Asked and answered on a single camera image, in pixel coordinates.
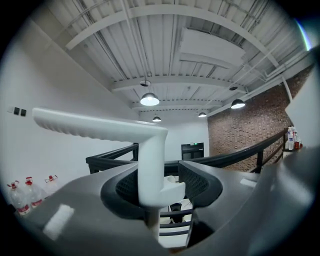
white wall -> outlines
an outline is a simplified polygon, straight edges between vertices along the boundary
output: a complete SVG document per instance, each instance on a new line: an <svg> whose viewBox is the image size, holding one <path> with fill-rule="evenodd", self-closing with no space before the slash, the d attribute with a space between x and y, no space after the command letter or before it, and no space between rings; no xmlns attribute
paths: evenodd
<svg viewBox="0 0 320 256"><path fill-rule="evenodd" d="M5 184L24 182L27 176L44 186L49 175L57 175L62 184L88 175L86 157L131 144L45 130L33 121L32 108L139 119L59 46L45 49L48 41L48 36L29 20L1 66L0 178L5 192ZM27 110L26 117L7 112L9 107ZM122 159L131 158L129 153Z"/></svg>
<svg viewBox="0 0 320 256"><path fill-rule="evenodd" d="M199 118L195 111L159 111L160 126L168 128L165 140L165 160L181 160L181 145L204 143L204 156L209 156L209 134L207 118ZM140 119L152 122L155 112L141 112Z"/></svg>

white panel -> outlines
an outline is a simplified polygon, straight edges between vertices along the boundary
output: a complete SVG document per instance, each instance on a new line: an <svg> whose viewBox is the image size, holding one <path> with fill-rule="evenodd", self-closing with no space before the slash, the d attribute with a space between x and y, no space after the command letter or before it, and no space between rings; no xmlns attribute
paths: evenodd
<svg viewBox="0 0 320 256"><path fill-rule="evenodd" d="M229 64L240 66L245 51L220 37L185 28L180 52L207 56Z"/></svg>

water bottle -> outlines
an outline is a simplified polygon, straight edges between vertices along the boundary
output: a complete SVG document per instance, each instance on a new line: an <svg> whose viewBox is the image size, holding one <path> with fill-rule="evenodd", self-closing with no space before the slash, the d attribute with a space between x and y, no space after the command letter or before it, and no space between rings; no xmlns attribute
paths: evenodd
<svg viewBox="0 0 320 256"><path fill-rule="evenodd" d="M12 182L11 185L7 185L11 188L10 190L10 198L12 201L12 205L18 211L19 215L23 216L28 214L31 211L29 206L28 198L23 190L17 187L19 181Z"/></svg>
<svg viewBox="0 0 320 256"><path fill-rule="evenodd" d="M34 184L32 177L26 177L25 179L27 196L29 197L32 208L36 208L43 202L43 189L37 184Z"/></svg>
<svg viewBox="0 0 320 256"><path fill-rule="evenodd" d="M44 180L46 182L46 192L48 196L52 195L54 192L56 192L59 189L57 178L58 178L57 175L54 175L54 176L50 175L49 179L47 178Z"/></svg>

white l-shaped handle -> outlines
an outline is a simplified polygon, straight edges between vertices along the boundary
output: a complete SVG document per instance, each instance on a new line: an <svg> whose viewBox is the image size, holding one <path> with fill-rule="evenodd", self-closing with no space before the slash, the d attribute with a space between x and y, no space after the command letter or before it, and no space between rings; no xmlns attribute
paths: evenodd
<svg viewBox="0 0 320 256"><path fill-rule="evenodd" d="M154 123L115 118L99 118L36 107L34 121L42 128L92 139L139 143L139 203L163 208L181 201L186 184L164 177L165 140L168 130Z"/></svg>

curved ceiling beam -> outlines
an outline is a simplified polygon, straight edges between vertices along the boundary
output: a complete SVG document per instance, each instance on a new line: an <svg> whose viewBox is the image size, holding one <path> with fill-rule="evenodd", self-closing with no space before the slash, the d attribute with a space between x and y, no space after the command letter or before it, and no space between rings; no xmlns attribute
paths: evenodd
<svg viewBox="0 0 320 256"><path fill-rule="evenodd" d="M148 81L151 82L153 86L208 86L208 87L220 87L228 89L229 86L233 85L237 87L235 92L246 94L247 91L244 86L240 84L234 84L232 82L223 81L215 78L206 78L198 76L185 76L185 75L163 75L163 76L150 76L147 77ZM131 90L140 87L140 82L144 78L134 78L115 82L111 85L112 92L118 92L123 90Z"/></svg>
<svg viewBox="0 0 320 256"><path fill-rule="evenodd" d="M179 108L179 107L189 107L189 108L197 108L197 107L205 107L205 108L213 108L213 107L222 107L222 101L213 100L210 102L209 105L206 105L208 100L160 100L158 105L155 106L145 106L142 105L140 102L132 103L131 109L133 110L153 110L157 109L158 107L172 107L172 108Z"/></svg>
<svg viewBox="0 0 320 256"><path fill-rule="evenodd" d="M183 16L190 16L194 18L203 19L209 22L213 22L219 24L236 34L240 35L244 39L248 40L251 44L253 44L259 51L261 51L264 55L269 53L269 50L252 34L246 31L244 28L239 26L238 24L234 23L233 21L222 17L216 13L213 13L208 10L190 7L186 5L177 5L177 4L157 4L157 5L145 5L139 6L129 9L129 17L130 18L137 18L142 16L148 15L183 15ZM103 19L95 22L91 26L84 29L78 35L76 35L65 47L68 50L73 49L76 45L80 42L88 38L89 36L93 35L94 33L111 26L113 24L125 21L126 17L123 11L119 11L115 14L109 15L104 17ZM279 63L277 60L269 54L267 58L270 62L275 66L278 67Z"/></svg>

